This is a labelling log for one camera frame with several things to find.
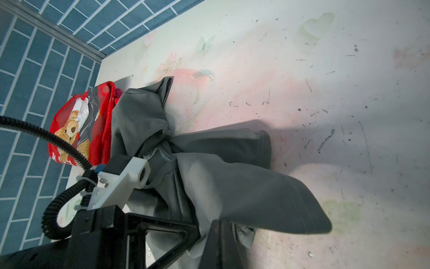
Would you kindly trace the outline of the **grey t shirt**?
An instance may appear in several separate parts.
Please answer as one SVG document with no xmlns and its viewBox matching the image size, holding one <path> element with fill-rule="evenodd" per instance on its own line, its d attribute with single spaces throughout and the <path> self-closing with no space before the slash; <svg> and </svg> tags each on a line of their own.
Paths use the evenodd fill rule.
<svg viewBox="0 0 430 269">
<path fill-rule="evenodd" d="M 332 224 L 299 180 L 272 171 L 271 139 L 247 128 L 173 136 L 165 114 L 172 77 L 125 91 L 112 115 L 111 154 L 147 158 L 151 172 L 127 206 L 133 213 L 196 224 L 189 250 L 202 256 L 214 220 L 233 223 L 249 247 L 257 228 L 290 234 L 326 234 Z"/>
</svg>

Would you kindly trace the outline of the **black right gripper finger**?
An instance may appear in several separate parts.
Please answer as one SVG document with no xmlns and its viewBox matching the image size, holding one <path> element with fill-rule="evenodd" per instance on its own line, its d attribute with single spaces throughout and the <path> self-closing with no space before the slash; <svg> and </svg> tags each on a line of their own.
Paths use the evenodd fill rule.
<svg viewBox="0 0 430 269">
<path fill-rule="evenodd" d="M 244 269 L 232 224 L 214 220 L 207 236 L 199 269 Z"/>
</svg>

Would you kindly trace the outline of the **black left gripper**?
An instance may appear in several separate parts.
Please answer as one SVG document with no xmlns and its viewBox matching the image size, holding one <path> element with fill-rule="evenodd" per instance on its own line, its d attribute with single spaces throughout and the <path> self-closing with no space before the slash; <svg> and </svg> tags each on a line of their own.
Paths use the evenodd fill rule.
<svg viewBox="0 0 430 269">
<path fill-rule="evenodd" d="M 124 213 L 118 206 L 77 213 L 69 238 L 1 256 L 3 269 L 144 269 L 146 235 L 179 241 L 150 267 L 166 269 L 200 237 L 188 223 Z"/>
</svg>

